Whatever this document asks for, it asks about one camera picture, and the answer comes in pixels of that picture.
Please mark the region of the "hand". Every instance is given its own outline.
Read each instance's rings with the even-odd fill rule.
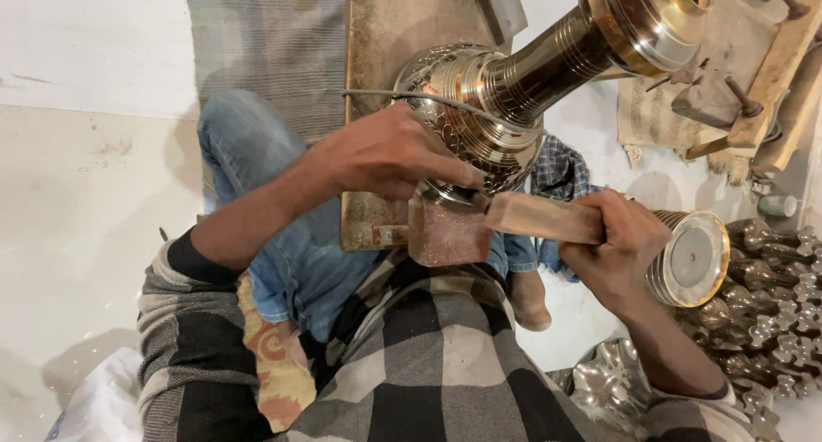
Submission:
[[[303,155],[323,171],[335,195],[368,191],[410,199],[421,179],[438,179],[468,189],[482,188],[484,177],[451,153],[434,130],[407,103],[346,125]]]
[[[645,206],[604,190],[575,201],[602,211],[601,246],[561,242],[559,254],[599,302],[621,316],[649,295],[645,272],[671,240],[671,231]]]

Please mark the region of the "plaid cloth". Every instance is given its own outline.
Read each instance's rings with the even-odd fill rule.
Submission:
[[[531,194],[569,201],[600,191],[589,184],[590,172],[582,155],[556,136],[547,134],[537,156]]]
[[[531,178],[532,195],[562,201],[579,199],[602,189],[589,183],[590,172],[582,155],[551,134],[547,134],[542,143]],[[537,250],[539,261],[551,272],[559,273],[569,282],[580,282],[560,258],[556,240],[541,240]]]
[[[188,235],[146,269],[145,440],[608,440],[519,349],[505,282],[490,266],[428,269],[405,252],[389,255],[346,301],[331,341],[301,337],[317,397],[275,436],[256,408],[236,278]],[[752,441],[728,394],[653,406],[651,439]]]

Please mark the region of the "knee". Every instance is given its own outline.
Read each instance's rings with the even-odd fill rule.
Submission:
[[[279,142],[299,141],[271,103],[259,94],[242,89],[212,95],[200,112],[197,132],[200,144],[241,142],[245,137],[261,135],[279,138],[271,139]]]
[[[259,105],[265,100],[251,91],[233,89],[221,91],[212,95],[205,106],[200,111],[199,128],[208,128],[215,123],[220,123],[228,118],[242,114],[244,111],[251,111],[252,107]]]

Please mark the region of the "bolt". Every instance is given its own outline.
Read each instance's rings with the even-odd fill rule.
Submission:
[[[731,88],[733,95],[735,95],[736,98],[742,102],[742,115],[745,116],[745,118],[753,118],[762,112],[762,104],[757,101],[750,100],[748,98],[748,94],[742,90],[739,83],[737,83],[732,76],[725,78],[725,84],[727,84],[728,88]]]
[[[796,20],[797,18],[802,18],[810,12],[810,7],[805,6],[798,0],[783,0],[787,5],[787,19],[788,20]]]

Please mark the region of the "wire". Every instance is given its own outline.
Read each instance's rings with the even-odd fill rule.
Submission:
[[[525,133],[535,133],[537,135],[545,135],[548,133],[543,128],[525,128],[522,126],[511,124],[505,120],[497,118],[494,115],[489,114],[486,111],[479,110],[478,108],[471,107],[467,103],[461,103],[456,100],[451,100],[449,98],[444,98],[440,96],[431,95],[426,92],[411,92],[411,91],[378,91],[378,90],[368,90],[368,89],[345,89],[343,92],[340,92],[340,95],[346,97],[348,95],[382,95],[382,96],[390,96],[392,98],[426,98],[433,101],[438,101],[440,103],[445,103],[446,105],[450,105],[453,108],[457,108],[458,110],[465,110],[472,115],[480,116],[481,118],[485,118],[489,122],[497,123],[502,127],[516,132],[525,132]]]

